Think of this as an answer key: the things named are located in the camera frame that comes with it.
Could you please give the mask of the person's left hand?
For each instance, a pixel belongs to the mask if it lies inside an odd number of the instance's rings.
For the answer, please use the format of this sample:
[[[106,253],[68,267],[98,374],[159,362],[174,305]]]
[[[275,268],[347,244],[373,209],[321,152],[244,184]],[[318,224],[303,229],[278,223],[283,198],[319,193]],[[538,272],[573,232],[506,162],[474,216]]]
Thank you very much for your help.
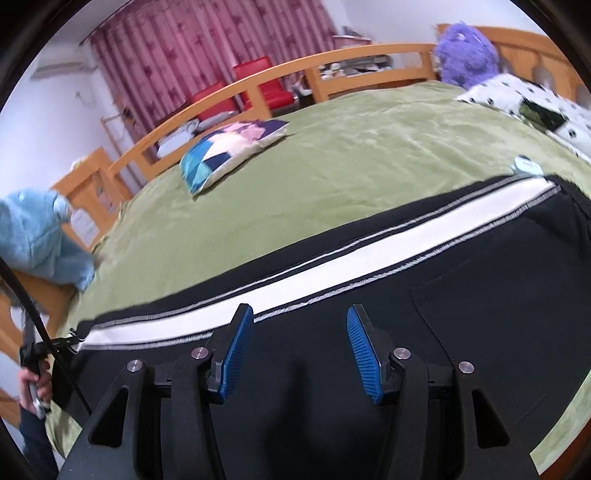
[[[53,393],[49,361],[43,360],[39,363],[39,374],[35,374],[27,368],[21,368],[17,378],[20,406],[31,414],[37,415],[37,408],[35,400],[31,395],[30,385],[35,385],[37,397],[40,402],[46,404],[51,402]]]

